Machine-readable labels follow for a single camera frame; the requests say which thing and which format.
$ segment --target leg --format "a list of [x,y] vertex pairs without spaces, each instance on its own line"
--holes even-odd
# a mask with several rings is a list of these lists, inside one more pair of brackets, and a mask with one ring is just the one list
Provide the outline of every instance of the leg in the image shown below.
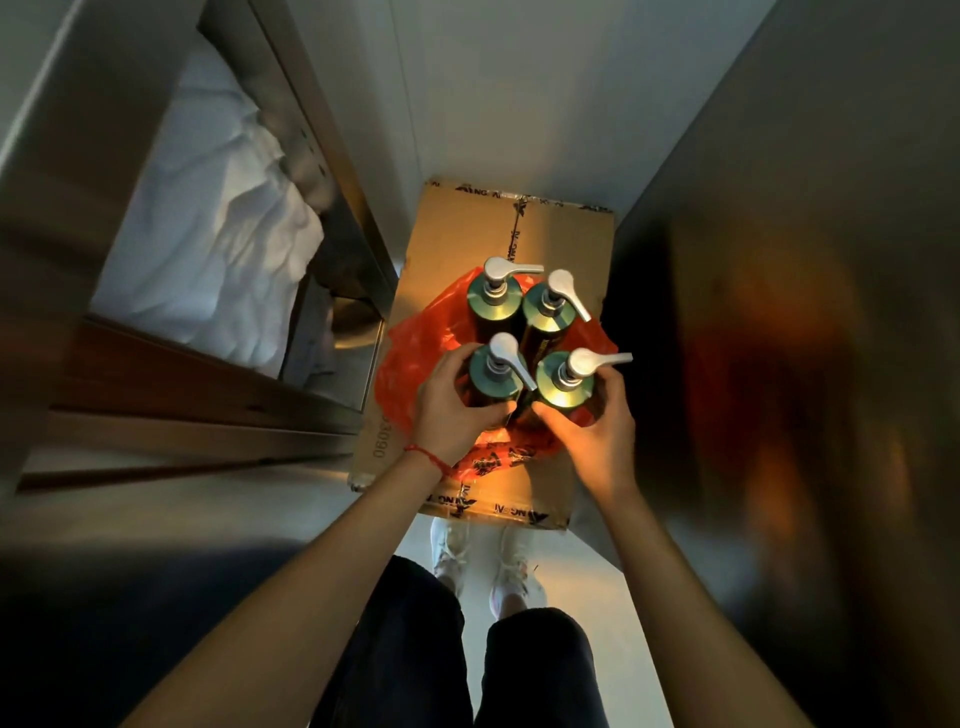
[[559,609],[527,609],[532,531],[508,528],[491,592],[498,622],[487,633],[483,701],[476,726],[606,727],[584,630]]
[[394,556],[310,725],[469,726],[463,627],[456,596],[422,567]]

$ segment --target white sneaker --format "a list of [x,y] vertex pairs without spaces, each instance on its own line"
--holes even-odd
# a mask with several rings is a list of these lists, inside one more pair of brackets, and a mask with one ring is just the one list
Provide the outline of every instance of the white sneaker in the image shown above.
[[470,524],[456,519],[434,518],[430,523],[430,549],[433,552],[433,575],[449,579],[453,593],[460,598],[464,590],[464,569],[467,567],[467,546]]
[[503,600],[508,595],[517,595],[527,602],[527,554],[533,531],[521,526],[507,526],[500,537],[500,568],[490,591],[490,610],[495,619],[500,619]]

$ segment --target white cloth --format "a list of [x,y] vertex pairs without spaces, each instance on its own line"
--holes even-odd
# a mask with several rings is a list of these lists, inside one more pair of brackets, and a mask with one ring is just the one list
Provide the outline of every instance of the white cloth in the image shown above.
[[276,377],[324,231],[199,33],[90,309]]

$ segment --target dark green bottle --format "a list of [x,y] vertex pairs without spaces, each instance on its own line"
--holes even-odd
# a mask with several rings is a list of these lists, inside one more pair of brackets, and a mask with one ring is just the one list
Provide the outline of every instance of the dark green bottle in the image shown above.
[[501,331],[473,353],[468,364],[469,380],[462,393],[467,407],[515,400],[523,387],[537,389],[517,349],[516,338]]
[[631,353],[599,354],[590,349],[572,352],[553,352],[537,365],[537,389],[524,393],[517,407],[516,424],[533,428],[542,426],[540,418],[531,409],[541,401],[564,414],[583,406],[593,396],[593,375],[606,364],[624,364],[633,361]]
[[553,271],[546,281],[527,291],[522,309],[526,329],[520,353],[531,367],[556,348],[578,314],[584,321],[590,320],[590,312],[573,290],[573,276],[565,270]]
[[495,333],[518,333],[518,312],[523,291],[516,282],[517,273],[542,273],[542,265],[516,265],[505,257],[489,257],[483,273],[470,282],[467,305],[477,326],[477,341],[486,344]]

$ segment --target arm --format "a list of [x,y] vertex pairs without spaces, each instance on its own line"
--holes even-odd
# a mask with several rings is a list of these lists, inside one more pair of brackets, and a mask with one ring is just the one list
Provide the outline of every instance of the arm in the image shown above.
[[809,726],[803,712],[723,616],[636,486],[634,420],[623,377],[599,370],[606,405],[579,427],[534,408],[570,452],[623,562],[674,722],[683,728]]
[[[420,393],[414,442],[455,463],[513,403],[467,409],[453,380],[478,345],[448,352]],[[404,453],[300,555],[218,624],[124,723],[291,726],[309,721],[381,572],[440,479]]]

